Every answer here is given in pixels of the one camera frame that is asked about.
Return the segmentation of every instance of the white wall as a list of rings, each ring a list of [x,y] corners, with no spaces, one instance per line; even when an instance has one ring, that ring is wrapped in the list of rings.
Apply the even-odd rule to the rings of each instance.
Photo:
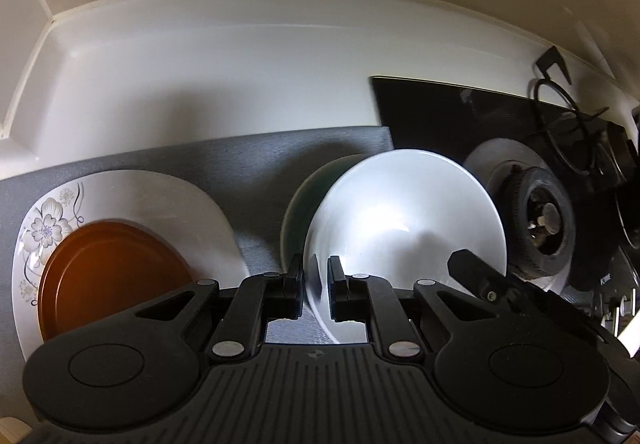
[[[10,130],[13,158],[0,141],[0,176],[207,138],[375,125],[371,75],[526,96],[547,47],[432,0],[106,0],[54,23]],[[583,109],[612,106],[608,117],[633,128],[636,101],[566,57]]]
[[[44,0],[0,0],[0,139],[22,72],[49,17]]]

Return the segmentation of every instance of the silver rivet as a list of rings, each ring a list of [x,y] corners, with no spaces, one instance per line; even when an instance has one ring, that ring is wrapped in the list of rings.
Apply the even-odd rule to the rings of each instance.
[[[389,353],[396,358],[412,358],[420,353],[420,347],[411,341],[396,341],[389,345]]]
[[[244,352],[244,345],[237,341],[220,341],[211,350],[221,358],[234,358]]]

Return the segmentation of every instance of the green bowl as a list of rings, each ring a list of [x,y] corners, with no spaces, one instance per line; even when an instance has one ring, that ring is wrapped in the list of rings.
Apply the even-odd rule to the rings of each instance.
[[[280,228],[280,264],[285,272],[293,255],[305,249],[306,232],[331,186],[367,157],[369,155],[349,155],[332,160],[302,182],[289,202]]]

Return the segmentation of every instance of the gas burner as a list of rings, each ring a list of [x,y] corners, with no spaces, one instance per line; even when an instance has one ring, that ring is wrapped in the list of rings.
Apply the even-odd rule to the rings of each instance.
[[[522,173],[530,169],[537,169],[549,175],[555,180],[553,173],[545,161],[531,148],[524,144],[505,138],[496,138],[480,144],[466,158],[464,167],[475,176],[482,186],[489,192],[496,205],[502,207],[501,214],[508,239],[508,254],[510,255],[510,269],[526,281],[530,281],[537,287],[560,294],[566,284],[571,267],[571,254],[568,260],[558,267],[558,255],[556,254],[562,241],[566,223],[569,222],[569,230],[574,231],[574,217],[572,211],[562,215],[562,207],[554,194],[549,192],[543,184],[534,186],[524,198],[524,202],[513,202],[507,205],[505,202],[507,184],[513,180],[514,172]],[[516,207],[519,220],[508,219],[506,216],[514,214]],[[511,234],[514,230],[520,233],[520,240],[514,239]],[[546,270],[527,270],[530,264],[524,264],[525,271],[521,271],[522,248],[526,254],[542,255],[546,258]],[[570,247],[562,248],[562,257],[570,251]],[[536,265],[543,265],[542,260],[536,257]]]

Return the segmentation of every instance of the flower pattern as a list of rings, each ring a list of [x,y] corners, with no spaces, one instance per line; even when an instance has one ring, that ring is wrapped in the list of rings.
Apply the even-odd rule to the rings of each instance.
[[[73,229],[62,216],[62,205],[52,198],[45,200],[40,209],[36,208],[36,212],[38,215],[30,230],[24,233],[22,242],[24,250],[36,255],[40,263],[45,265],[54,249]]]
[[[69,188],[64,188],[60,191],[60,203],[62,205],[71,205],[74,201],[76,194]]]
[[[18,286],[20,287],[20,295],[23,299],[26,299],[27,301],[33,301],[36,299],[38,290],[27,280],[20,281],[20,285]]]

